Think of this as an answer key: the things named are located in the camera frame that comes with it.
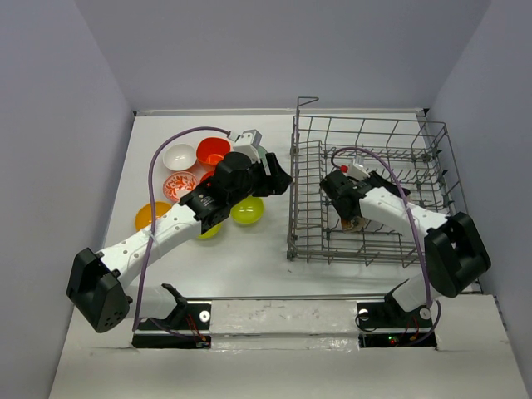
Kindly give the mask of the beige painted ceramic bowl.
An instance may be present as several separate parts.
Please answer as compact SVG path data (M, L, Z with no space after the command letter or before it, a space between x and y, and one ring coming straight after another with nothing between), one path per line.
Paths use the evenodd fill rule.
M345 234L362 232L369 224L370 220L361 216L356 216L353 219L341 219L342 231Z

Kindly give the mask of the lime green bowl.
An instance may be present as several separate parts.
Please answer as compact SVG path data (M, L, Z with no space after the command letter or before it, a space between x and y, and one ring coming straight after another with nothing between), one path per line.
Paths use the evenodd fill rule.
M197 237L197 239L205 240L205 239L212 239L220 230L221 230L222 224L217 224L205 233L202 233Z
M257 223L264 215L264 202L259 197L249 196L237 203L230 211L233 221L241 225Z

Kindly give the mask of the grey wire dish rack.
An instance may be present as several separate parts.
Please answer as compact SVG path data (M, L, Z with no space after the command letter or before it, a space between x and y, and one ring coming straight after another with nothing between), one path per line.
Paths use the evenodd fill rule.
M468 210L447 126L425 109L335 111L301 96L290 172L291 260L408 267L429 227Z

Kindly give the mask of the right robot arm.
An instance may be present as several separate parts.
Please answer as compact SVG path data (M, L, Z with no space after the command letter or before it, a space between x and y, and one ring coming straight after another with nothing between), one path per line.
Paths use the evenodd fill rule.
M456 297L491 267L475 222L464 212L446 216L412 204L400 185L375 172L356 182L335 170L320 188L341 219L367 219L413 240L421 272L389 292L382 306L384 319L393 326L440 297Z

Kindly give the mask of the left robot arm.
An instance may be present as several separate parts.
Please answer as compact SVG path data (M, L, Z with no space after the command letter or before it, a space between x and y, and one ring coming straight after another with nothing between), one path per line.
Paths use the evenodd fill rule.
M249 196L282 195L292 183L273 153L253 162L232 151L214 174L183 196L154 225L98 252L89 248L73 260L66 295L97 333L106 333L122 320L141 315L142 297L127 288L144 282L153 255L164 256L229 217L231 209Z

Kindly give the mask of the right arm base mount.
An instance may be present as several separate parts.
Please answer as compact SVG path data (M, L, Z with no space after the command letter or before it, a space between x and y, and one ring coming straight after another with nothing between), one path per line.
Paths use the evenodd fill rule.
M363 347L435 346L440 312L432 314L426 296L437 296L422 276L409 278L379 301L357 303L355 324Z

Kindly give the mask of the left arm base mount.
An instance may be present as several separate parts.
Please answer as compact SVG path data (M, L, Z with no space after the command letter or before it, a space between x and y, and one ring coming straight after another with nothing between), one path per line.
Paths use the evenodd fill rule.
M172 300L163 318L145 318L134 331L131 345L137 349L210 349L212 303L190 301L171 284L161 289Z

